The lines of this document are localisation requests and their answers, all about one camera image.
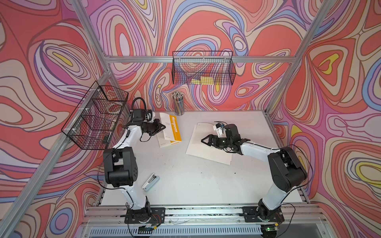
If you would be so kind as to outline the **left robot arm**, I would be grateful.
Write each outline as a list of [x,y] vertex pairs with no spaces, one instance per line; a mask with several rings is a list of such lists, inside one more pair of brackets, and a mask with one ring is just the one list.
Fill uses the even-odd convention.
[[138,164],[133,147],[141,142],[143,134],[150,137],[163,131],[166,127],[154,112],[147,109],[133,109],[122,138],[111,149],[103,153],[104,177],[111,190],[120,191],[127,199],[129,215],[150,216],[151,207],[146,195],[134,183],[138,180]]

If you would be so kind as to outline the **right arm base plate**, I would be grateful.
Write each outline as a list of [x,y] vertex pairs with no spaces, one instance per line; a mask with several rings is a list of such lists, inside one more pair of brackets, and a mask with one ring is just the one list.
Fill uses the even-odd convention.
[[281,207],[268,210],[265,206],[245,206],[240,216],[244,217],[246,223],[283,223],[284,216]]

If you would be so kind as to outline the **cream lined notebook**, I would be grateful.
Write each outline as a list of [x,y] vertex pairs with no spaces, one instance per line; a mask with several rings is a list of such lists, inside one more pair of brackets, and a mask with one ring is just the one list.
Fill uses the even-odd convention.
[[166,113],[159,113],[159,116],[161,123],[166,127],[163,130],[164,139],[168,141],[182,142],[177,117]]
[[208,138],[210,134],[217,135],[213,130],[213,126],[214,125],[211,123],[198,123],[194,126],[186,154],[213,162],[230,165],[232,161],[231,154],[212,146],[208,146],[201,141],[205,137]]
[[159,143],[159,147],[160,148],[164,148],[164,147],[168,147],[168,146],[171,146],[171,145],[175,145],[175,144],[178,144],[180,143],[179,141],[171,141],[171,140],[166,140],[164,138],[164,133],[161,131],[159,132],[157,135],[156,135],[157,139],[158,139],[158,143]]

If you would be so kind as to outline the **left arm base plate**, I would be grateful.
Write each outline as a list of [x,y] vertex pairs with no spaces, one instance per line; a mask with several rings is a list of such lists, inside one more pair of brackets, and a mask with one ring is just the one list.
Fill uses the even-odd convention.
[[129,209],[125,215],[125,224],[162,224],[165,222],[164,207]]

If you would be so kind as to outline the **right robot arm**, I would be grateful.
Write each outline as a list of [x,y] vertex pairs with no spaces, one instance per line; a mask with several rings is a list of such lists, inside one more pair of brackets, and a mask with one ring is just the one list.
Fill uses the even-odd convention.
[[217,134],[204,137],[201,143],[226,153],[250,156],[268,163],[273,183],[266,196],[260,199],[255,216],[262,222],[270,221],[280,211],[289,193],[308,179],[301,161],[289,146],[272,148],[241,138],[235,124],[217,122],[213,129]]

